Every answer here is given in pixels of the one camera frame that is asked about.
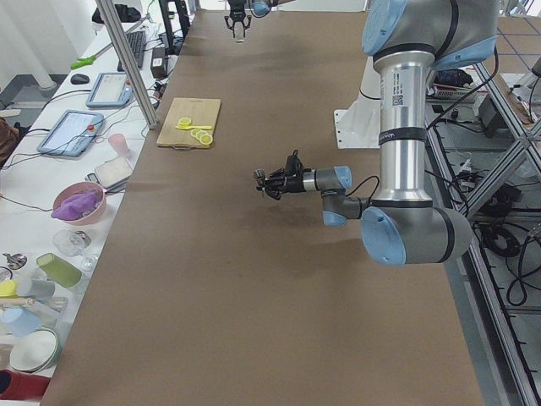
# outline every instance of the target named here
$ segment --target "black mouse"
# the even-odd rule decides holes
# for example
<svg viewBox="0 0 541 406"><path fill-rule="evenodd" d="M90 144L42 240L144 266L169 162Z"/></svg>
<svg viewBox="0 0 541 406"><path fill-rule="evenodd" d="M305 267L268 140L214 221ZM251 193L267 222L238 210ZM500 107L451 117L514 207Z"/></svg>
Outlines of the black mouse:
<svg viewBox="0 0 541 406"><path fill-rule="evenodd" d="M72 85L84 85L90 82L90 78L85 74L74 74L70 81Z"/></svg>

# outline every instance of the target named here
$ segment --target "cutting board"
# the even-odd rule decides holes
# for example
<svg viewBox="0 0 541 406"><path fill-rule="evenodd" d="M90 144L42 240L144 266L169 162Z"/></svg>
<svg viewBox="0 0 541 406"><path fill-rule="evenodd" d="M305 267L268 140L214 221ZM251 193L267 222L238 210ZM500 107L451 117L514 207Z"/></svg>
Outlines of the cutting board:
<svg viewBox="0 0 541 406"><path fill-rule="evenodd" d="M189 117L192 119L192 125L211 125L213 129L206 131L214 137L220 106L220 99L175 97L156 144L170 147L210 148L212 144L201 144L190 134L191 130L175 127L180 118Z"/></svg>

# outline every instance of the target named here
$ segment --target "pink bowl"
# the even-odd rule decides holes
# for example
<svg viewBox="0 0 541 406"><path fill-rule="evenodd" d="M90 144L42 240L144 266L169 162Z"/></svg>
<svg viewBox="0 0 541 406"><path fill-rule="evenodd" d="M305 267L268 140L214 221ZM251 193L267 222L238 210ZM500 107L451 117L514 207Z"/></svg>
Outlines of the pink bowl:
<svg viewBox="0 0 541 406"><path fill-rule="evenodd" d="M88 216L82 217L78 220L61 220L62 222L66 222L67 224L71 224L72 226L85 226L87 224L93 224L100 220L100 217L107 206L107 199L105 196L105 190L95 182L79 182L78 184L72 184L71 186L68 186L66 189L64 189L58 194L58 196L52 203L52 209L56 210L68 197L77 195L78 193L87 192L89 190L94 190L99 195L99 197L101 197L98 207Z"/></svg>

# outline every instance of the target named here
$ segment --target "brown jacket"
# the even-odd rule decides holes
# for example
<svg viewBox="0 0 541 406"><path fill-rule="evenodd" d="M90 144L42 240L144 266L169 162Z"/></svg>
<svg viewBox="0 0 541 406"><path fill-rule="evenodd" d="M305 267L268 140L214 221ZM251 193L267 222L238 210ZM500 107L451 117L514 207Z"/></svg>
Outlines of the brown jacket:
<svg viewBox="0 0 541 406"><path fill-rule="evenodd" d="M0 167L8 160L19 144L19 131L0 117Z"/></svg>

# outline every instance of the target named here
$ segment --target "wine glass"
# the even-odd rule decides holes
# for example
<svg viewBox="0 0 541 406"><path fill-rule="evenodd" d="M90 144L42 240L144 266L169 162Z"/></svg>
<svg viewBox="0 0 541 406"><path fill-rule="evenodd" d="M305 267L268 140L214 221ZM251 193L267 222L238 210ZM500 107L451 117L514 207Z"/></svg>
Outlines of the wine glass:
<svg viewBox="0 0 541 406"><path fill-rule="evenodd" d="M66 256L81 255L81 268L83 271L94 271L98 261L97 254L86 254L85 249L90 245L90 236L84 231L61 230L54 234L52 242L57 249Z"/></svg>

